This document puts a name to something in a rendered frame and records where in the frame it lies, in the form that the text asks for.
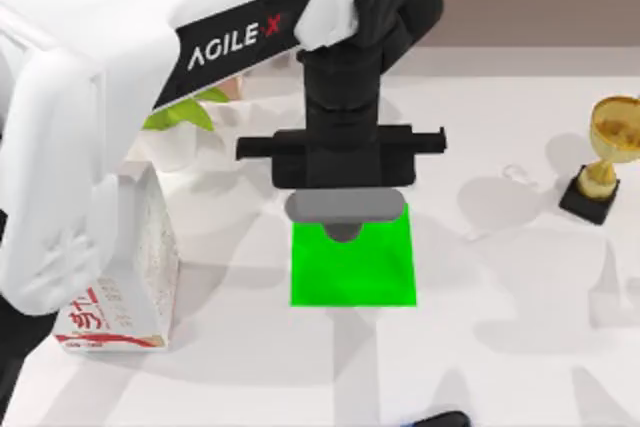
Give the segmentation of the flat green square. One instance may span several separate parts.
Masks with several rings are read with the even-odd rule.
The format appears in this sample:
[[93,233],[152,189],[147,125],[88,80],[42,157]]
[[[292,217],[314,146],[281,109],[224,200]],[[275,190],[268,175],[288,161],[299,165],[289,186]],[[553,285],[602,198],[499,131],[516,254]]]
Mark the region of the flat green square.
[[292,227],[290,304],[295,307],[414,307],[416,274],[410,208],[362,226],[349,242],[319,223]]

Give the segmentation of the pale grey rounded box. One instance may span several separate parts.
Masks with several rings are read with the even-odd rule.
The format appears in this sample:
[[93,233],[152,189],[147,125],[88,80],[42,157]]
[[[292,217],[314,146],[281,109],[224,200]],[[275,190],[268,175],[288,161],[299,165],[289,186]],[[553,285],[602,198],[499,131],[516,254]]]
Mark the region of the pale grey rounded box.
[[370,223],[401,217],[405,199],[394,188],[301,189],[289,195],[285,212],[292,222],[319,225],[332,240],[355,240]]

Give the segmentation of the gold trophy with black base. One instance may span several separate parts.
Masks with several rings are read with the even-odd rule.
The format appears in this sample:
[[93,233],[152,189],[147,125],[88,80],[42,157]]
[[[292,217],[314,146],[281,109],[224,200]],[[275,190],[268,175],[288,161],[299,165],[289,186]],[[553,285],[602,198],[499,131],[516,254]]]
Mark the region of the gold trophy with black base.
[[640,159],[640,97],[615,95],[597,102],[590,114],[589,142],[597,160],[571,178],[559,207],[602,225],[620,186],[615,166]]

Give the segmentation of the green plant in white pot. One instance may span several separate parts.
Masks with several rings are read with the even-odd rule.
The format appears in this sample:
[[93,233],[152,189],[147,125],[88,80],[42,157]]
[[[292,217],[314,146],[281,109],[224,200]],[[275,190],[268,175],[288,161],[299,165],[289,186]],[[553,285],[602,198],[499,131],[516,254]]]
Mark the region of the green plant in white pot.
[[235,195],[242,203],[260,204],[281,197],[271,183],[270,163],[238,161],[235,148],[243,136],[298,125],[300,99],[290,85],[267,78],[250,84],[247,97],[232,98],[218,87],[153,114],[140,146],[157,169],[169,205],[206,205]]

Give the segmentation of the white and red milk carton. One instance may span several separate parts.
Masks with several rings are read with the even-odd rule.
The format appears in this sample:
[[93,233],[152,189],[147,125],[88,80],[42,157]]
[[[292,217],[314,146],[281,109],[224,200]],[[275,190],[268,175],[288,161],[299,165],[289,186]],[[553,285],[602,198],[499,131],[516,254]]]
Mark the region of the white and red milk carton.
[[53,336],[69,352],[168,348],[179,255],[158,176],[149,162],[118,175],[116,251],[101,277],[59,312]]

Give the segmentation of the black and blue object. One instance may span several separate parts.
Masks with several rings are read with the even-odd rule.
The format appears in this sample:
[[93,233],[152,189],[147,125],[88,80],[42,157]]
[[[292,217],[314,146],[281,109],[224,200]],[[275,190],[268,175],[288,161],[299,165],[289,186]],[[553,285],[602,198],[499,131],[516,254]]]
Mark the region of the black and blue object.
[[439,412],[400,427],[472,427],[472,422],[465,412],[451,410]]

